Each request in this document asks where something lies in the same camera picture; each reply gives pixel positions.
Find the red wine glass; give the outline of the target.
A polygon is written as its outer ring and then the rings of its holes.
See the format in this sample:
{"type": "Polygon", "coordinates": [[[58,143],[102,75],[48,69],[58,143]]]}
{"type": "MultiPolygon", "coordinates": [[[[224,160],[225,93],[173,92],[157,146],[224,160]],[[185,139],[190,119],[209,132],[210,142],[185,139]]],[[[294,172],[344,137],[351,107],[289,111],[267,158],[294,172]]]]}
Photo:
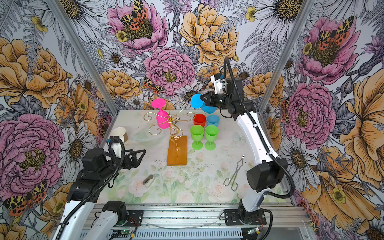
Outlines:
{"type": "Polygon", "coordinates": [[[193,119],[194,125],[199,125],[203,128],[206,126],[206,121],[207,118],[203,114],[196,114],[193,119]]]}

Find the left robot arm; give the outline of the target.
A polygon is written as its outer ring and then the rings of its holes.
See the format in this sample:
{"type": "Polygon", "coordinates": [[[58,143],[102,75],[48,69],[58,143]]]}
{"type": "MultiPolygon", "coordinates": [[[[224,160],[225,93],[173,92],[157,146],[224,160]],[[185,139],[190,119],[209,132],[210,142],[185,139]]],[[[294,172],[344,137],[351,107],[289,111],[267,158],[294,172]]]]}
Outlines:
{"type": "MultiPolygon", "coordinates": [[[[119,137],[109,140],[108,150],[93,148],[82,159],[84,168],[70,187],[67,203],[53,235],[54,240],[78,240],[94,209],[101,191],[112,188],[120,170],[137,168],[146,150],[127,150],[119,137]]],[[[127,237],[133,239],[142,225],[142,210],[127,210],[122,201],[108,201],[92,228],[85,235],[86,240],[105,240],[111,233],[111,240],[127,237]]]]}

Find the pink wine glass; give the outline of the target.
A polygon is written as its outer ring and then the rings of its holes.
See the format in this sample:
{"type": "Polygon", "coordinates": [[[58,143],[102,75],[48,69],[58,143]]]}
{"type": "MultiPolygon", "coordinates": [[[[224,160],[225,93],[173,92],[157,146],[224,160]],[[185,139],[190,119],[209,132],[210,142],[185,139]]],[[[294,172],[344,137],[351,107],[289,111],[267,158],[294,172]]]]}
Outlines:
{"type": "Polygon", "coordinates": [[[169,114],[163,109],[167,104],[164,99],[156,99],[152,101],[152,107],[154,109],[159,110],[156,113],[157,124],[160,129],[168,129],[171,126],[171,122],[169,120],[169,114]]]}

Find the blue wine glass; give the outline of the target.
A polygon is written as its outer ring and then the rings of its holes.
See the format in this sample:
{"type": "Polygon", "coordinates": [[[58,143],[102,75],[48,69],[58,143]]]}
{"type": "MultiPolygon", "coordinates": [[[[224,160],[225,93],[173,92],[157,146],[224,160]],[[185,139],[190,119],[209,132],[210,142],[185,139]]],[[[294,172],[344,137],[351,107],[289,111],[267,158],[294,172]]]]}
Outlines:
{"type": "Polygon", "coordinates": [[[207,116],[207,126],[216,126],[219,127],[220,117],[217,115],[209,115],[207,116]]]}
{"type": "Polygon", "coordinates": [[[195,94],[191,98],[191,106],[194,109],[201,109],[203,112],[207,114],[213,114],[216,111],[216,107],[208,107],[206,104],[201,100],[201,94],[195,94]]]}

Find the green wine glass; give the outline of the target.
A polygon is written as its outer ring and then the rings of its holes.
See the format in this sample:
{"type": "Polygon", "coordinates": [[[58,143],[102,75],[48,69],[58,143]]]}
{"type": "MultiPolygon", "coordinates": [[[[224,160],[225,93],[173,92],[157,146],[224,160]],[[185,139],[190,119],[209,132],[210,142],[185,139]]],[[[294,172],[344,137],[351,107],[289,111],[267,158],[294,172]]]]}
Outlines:
{"type": "Polygon", "coordinates": [[[202,140],[204,138],[204,128],[200,125],[194,125],[190,129],[191,138],[193,139],[192,148],[194,150],[201,150],[203,148],[202,140]]]}
{"type": "Polygon", "coordinates": [[[205,148],[208,151],[213,151],[216,148],[215,141],[218,138],[218,135],[219,135],[218,127],[214,125],[210,125],[205,128],[205,137],[207,140],[207,142],[205,143],[205,148]]]}

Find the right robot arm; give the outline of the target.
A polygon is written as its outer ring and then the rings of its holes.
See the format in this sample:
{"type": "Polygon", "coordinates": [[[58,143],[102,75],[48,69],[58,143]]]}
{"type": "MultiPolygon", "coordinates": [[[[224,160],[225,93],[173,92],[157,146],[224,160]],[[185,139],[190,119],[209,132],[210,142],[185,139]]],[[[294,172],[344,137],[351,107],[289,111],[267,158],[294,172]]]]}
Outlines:
{"type": "Polygon", "coordinates": [[[236,80],[229,58],[224,60],[222,74],[211,77],[215,90],[200,98],[208,107],[227,110],[239,125],[252,149],[255,166],[247,171],[250,189],[240,200],[237,213],[229,217],[244,225],[260,219],[265,210],[261,208],[266,196],[289,199],[295,192],[295,181],[288,171],[288,161],[279,157],[267,134],[263,131],[259,114],[252,101],[245,98],[241,89],[243,82],[236,80]]]}

